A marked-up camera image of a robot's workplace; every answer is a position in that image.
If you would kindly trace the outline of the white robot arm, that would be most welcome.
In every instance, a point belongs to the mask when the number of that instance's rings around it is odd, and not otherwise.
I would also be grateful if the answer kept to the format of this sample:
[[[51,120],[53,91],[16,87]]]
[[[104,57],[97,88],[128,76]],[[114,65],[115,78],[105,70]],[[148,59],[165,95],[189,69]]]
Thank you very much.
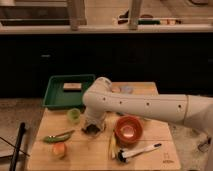
[[[144,118],[180,124],[213,138],[213,98],[185,94],[122,94],[111,91],[112,82],[97,78],[82,97],[85,126],[103,130],[106,112],[139,115]]]

